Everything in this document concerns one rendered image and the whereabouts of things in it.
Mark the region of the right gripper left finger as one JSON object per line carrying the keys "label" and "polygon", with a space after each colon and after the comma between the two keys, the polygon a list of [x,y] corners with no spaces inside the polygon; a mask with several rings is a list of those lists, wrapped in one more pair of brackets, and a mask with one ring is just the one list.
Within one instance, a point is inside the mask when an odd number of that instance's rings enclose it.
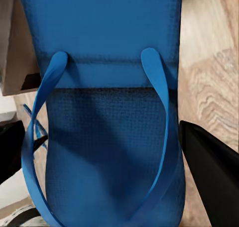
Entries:
{"label": "right gripper left finger", "polygon": [[0,181],[22,146],[25,129],[22,121],[0,125]]}

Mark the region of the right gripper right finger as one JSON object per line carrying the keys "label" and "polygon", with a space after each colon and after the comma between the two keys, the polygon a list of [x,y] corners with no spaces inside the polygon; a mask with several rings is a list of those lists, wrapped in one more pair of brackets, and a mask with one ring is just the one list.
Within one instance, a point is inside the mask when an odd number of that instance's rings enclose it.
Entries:
{"label": "right gripper right finger", "polygon": [[212,227],[239,227],[239,154],[183,120],[178,140]]}

